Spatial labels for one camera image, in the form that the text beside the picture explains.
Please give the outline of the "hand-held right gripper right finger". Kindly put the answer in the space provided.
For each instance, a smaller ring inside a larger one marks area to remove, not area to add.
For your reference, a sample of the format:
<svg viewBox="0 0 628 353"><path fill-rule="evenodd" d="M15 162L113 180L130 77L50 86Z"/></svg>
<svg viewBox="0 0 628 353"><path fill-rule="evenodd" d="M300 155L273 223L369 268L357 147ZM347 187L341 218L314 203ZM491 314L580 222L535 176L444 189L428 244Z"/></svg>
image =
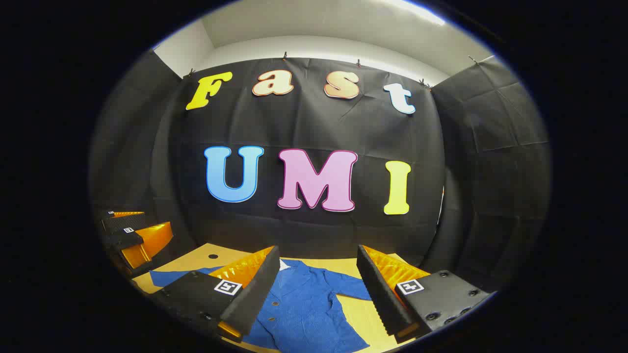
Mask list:
<svg viewBox="0 0 628 353"><path fill-rule="evenodd" d="M427 273L363 244L356 259L386 333L398 343L449 326L490 297L449 270Z"/></svg>

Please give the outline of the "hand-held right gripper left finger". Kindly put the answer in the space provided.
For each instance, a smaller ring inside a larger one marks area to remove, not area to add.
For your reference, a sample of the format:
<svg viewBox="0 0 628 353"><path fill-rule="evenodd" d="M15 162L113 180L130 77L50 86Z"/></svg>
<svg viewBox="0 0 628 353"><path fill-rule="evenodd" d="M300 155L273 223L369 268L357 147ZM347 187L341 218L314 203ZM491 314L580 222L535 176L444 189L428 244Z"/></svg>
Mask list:
<svg viewBox="0 0 628 353"><path fill-rule="evenodd" d="M209 273L188 271L150 294L150 301L201 334L240 343L279 270L280 250L271 246Z"/></svg>

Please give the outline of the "black backdrop cloth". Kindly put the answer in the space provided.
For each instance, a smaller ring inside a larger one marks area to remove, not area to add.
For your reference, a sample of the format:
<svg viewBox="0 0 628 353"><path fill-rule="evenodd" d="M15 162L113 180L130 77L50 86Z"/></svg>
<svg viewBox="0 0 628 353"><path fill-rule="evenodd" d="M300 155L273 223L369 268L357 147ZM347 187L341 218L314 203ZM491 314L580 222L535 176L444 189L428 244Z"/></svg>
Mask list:
<svg viewBox="0 0 628 353"><path fill-rule="evenodd" d="M170 221L169 259L206 243L293 258L363 244L494 291L525 265L551 196L536 103L495 57L428 88L316 58L180 78L155 53L104 104L94 211Z"/></svg>

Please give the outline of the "blue corduroy shirt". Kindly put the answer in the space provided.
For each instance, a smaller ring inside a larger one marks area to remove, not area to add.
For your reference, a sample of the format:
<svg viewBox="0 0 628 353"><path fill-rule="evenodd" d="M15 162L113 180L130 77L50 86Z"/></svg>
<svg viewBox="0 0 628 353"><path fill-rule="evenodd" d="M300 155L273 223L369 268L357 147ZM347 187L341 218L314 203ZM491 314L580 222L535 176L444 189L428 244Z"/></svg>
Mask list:
<svg viewBox="0 0 628 353"><path fill-rule="evenodd" d="M243 342L281 353L354 353L368 348L348 323L338 295L370 300L359 278L282 260Z"/></svg>

